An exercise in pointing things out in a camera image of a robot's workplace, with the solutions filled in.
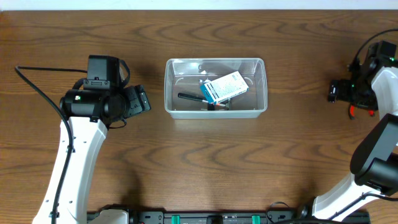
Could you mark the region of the red handled pliers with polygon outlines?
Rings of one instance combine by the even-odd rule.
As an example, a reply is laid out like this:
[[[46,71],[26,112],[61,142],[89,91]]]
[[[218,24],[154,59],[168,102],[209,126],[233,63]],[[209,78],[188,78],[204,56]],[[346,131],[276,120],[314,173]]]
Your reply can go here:
[[[355,119],[354,110],[355,110],[355,106],[350,104],[349,107],[348,107],[348,116],[349,116],[350,120],[354,120]],[[375,111],[374,110],[367,110],[367,112],[370,115],[370,117],[375,117]]]

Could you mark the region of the small black handled hammer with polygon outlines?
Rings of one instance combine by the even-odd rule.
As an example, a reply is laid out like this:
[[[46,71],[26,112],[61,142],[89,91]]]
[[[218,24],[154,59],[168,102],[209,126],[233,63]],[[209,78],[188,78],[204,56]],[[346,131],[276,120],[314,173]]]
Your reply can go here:
[[[198,101],[201,103],[206,103],[207,105],[210,104],[210,102],[208,102],[205,98],[199,96],[189,95],[186,93],[178,93],[177,96],[184,100]],[[222,107],[224,110],[229,110],[230,100],[227,100],[226,103],[217,103],[217,104],[211,103],[211,104]]]

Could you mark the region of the clear plastic container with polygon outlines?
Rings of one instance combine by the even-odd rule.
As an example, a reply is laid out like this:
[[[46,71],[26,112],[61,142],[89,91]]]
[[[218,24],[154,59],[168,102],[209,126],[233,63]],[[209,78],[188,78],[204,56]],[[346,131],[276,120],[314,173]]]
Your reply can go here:
[[[164,80],[165,110],[174,119],[257,118],[267,109],[260,58],[173,58]]]

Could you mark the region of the blue white cardboard box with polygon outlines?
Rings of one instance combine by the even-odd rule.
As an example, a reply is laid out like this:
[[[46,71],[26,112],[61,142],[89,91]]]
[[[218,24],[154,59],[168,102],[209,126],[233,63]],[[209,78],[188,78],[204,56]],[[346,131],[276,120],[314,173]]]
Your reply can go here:
[[[202,85],[200,90],[208,102],[217,104],[247,92],[249,87],[236,71]]]

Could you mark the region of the yellow black screwdriver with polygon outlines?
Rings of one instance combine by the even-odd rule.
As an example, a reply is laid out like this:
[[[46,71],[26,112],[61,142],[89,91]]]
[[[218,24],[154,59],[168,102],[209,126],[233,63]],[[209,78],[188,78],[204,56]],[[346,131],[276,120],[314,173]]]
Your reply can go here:
[[[208,111],[214,111],[215,110],[215,105],[210,103],[210,104],[208,104],[207,109],[208,109]]]

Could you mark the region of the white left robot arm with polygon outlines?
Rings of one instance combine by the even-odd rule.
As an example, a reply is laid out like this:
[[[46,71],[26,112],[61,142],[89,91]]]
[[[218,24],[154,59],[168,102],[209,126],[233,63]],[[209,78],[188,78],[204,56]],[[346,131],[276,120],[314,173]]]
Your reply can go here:
[[[86,223],[93,171],[112,124],[150,110],[143,86],[129,86],[125,61],[91,55],[87,77],[60,100],[64,119],[52,176],[34,223]]]

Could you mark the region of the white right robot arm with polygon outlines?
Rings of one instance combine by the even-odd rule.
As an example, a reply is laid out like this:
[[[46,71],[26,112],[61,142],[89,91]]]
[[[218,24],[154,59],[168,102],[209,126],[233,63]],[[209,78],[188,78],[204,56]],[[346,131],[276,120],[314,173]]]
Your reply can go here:
[[[349,174],[330,191],[319,195],[298,213],[300,218],[342,221],[376,199],[396,201],[397,193],[397,46],[380,41],[369,46],[366,58],[355,58],[349,79],[332,80],[328,101],[379,115],[379,122],[353,153]]]

